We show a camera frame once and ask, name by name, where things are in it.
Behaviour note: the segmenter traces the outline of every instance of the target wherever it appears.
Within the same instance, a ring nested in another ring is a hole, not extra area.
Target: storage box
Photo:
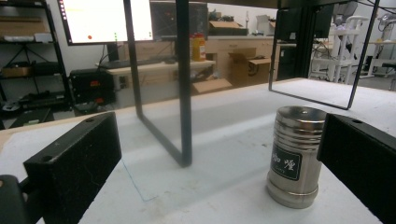
[[[29,77],[33,74],[32,67],[4,67],[3,77]]]
[[[192,84],[193,94],[210,93],[215,91],[225,91],[231,88],[231,83],[224,78],[209,81],[196,82]]]
[[[46,33],[41,18],[37,17],[0,17],[0,39],[9,36],[34,36]]]
[[[247,35],[248,29],[235,21],[210,21],[209,35]]]
[[[256,56],[256,49],[235,49],[229,53],[233,59],[231,83],[235,87],[245,87],[267,83],[271,59]]]

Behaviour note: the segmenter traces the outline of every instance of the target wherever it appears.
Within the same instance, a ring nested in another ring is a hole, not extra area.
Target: workbench
[[[334,91],[344,86],[298,81],[307,88],[333,85]],[[318,197],[302,210],[276,203],[266,191],[266,176],[281,106],[346,115],[396,136],[395,97],[394,91],[359,87],[346,111],[270,92],[267,84],[194,96],[193,160],[187,168],[156,141],[134,107],[117,110],[122,160],[80,223],[380,223],[324,165]],[[180,141],[178,100],[145,105],[144,111],[172,142]],[[1,131],[1,175],[23,180],[23,161],[87,117]]]

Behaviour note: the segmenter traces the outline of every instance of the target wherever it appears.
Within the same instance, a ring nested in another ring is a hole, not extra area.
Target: black metal frame
[[[275,59],[276,59],[276,44],[277,44],[277,39],[274,37],[274,45],[273,45],[273,52],[272,52],[272,56],[271,56],[271,69],[270,69],[270,80],[269,80],[269,86],[268,89],[269,91],[273,91],[276,93],[280,93],[283,95],[287,95],[287,96],[291,96],[291,97],[295,97],[301,100],[306,100],[309,102],[313,102],[313,103],[317,103],[317,104],[321,104],[321,105],[328,105],[328,106],[332,106],[332,107],[336,107],[336,108],[340,108],[340,109],[345,109],[348,110],[350,107],[352,107],[352,103],[353,103],[353,98],[355,97],[355,93],[356,93],[356,89],[358,88],[358,82],[359,79],[361,77],[361,69],[362,66],[364,64],[364,58],[366,55],[366,51],[367,51],[367,47],[368,47],[368,43],[370,40],[370,35],[372,33],[373,30],[373,25],[374,25],[374,21],[375,21],[375,15],[376,12],[378,10],[379,7],[379,1],[380,0],[375,0],[375,5],[373,8],[373,13],[370,19],[370,24],[368,27],[368,32],[367,32],[367,36],[364,40],[364,45],[363,45],[363,49],[361,51],[361,58],[359,60],[359,65],[358,65],[358,70],[356,72],[356,76],[355,76],[355,80],[353,83],[353,87],[352,87],[352,91],[350,93],[349,96],[349,101],[347,106],[340,106],[340,105],[333,105],[333,104],[328,104],[325,102],[321,102],[321,101],[317,101],[314,99],[310,99],[310,98],[305,98],[302,96],[298,96],[298,95],[294,95],[291,93],[286,93],[283,91],[276,91],[273,89],[273,82],[274,82],[274,70],[275,70]],[[307,76],[308,72],[309,72],[309,63],[310,63],[310,55],[311,55],[311,47],[312,46],[312,41],[313,41],[313,36],[314,36],[314,27],[315,27],[315,10],[314,8],[317,6],[306,6],[303,8],[305,13],[302,13],[302,19],[301,21],[304,23],[304,27],[306,27],[306,32],[301,32],[298,39],[297,39],[297,48],[298,48],[298,52],[300,52],[299,55],[303,55],[302,57],[299,57],[297,59],[296,64],[299,64],[299,66],[296,67],[296,74],[299,74],[299,76]]]
[[[132,81],[136,114],[157,140],[181,167],[192,163],[191,142],[191,86],[190,86],[190,40],[189,40],[189,1],[176,0],[177,8],[177,55],[178,83],[180,95],[181,152],[177,147],[144,115],[139,75],[136,63],[136,46],[134,43],[134,25],[132,20],[131,1],[124,0],[125,20],[128,35],[128,48],[131,63]]]

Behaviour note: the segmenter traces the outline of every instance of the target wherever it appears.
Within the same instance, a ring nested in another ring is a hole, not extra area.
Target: shelving unit
[[[45,62],[49,62],[49,60],[45,59],[44,56],[35,53],[33,50],[31,50],[29,47],[33,45],[51,45],[53,50],[55,51],[56,55],[56,60],[57,60],[57,66],[58,68],[57,73],[53,74],[45,74],[42,76],[60,76],[62,78],[64,90],[62,92],[50,92],[48,93],[47,91],[41,91],[38,86],[37,86],[37,75],[35,72],[31,76],[24,76],[24,77],[1,77],[0,78],[0,94],[3,99],[3,101],[7,100],[6,93],[4,92],[3,86],[2,86],[2,81],[6,79],[16,79],[16,78],[27,78],[32,80],[32,85],[35,85],[35,90],[36,92],[31,92],[33,96],[36,96],[35,99],[30,99],[32,100],[32,103],[29,103],[29,99],[26,100],[24,103],[26,105],[23,105],[23,108],[25,109],[34,109],[34,108],[40,108],[40,107],[54,107],[54,106],[61,106],[61,107],[69,107],[71,105],[71,93],[70,93],[70,88],[69,88],[69,83],[67,79],[67,75],[65,72],[64,68],[64,61],[61,53],[61,49],[58,43],[58,38],[56,36],[55,32],[55,26],[53,23],[53,19],[51,16],[50,8],[47,5],[45,1],[30,1],[30,2],[0,2],[0,7],[24,7],[24,8],[30,8],[30,9],[39,9],[42,10],[43,13],[45,13],[48,27],[49,27],[49,33],[51,36],[52,41],[50,42],[8,42],[5,40],[0,41],[0,45],[13,45],[15,48],[20,48],[17,54],[14,55],[14,57],[11,57],[9,59],[9,62],[7,65],[13,63],[13,60],[20,54],[25,54],[26,62],[31,63],[30,56],[35,55],[36,57],[42,59]]]

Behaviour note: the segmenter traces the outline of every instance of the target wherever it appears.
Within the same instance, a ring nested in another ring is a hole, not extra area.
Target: metal can
[[[326,112],[306,106],[277,110],[267,190],[278,203],[306,208],[317,197],[317,155],[325,119]]]

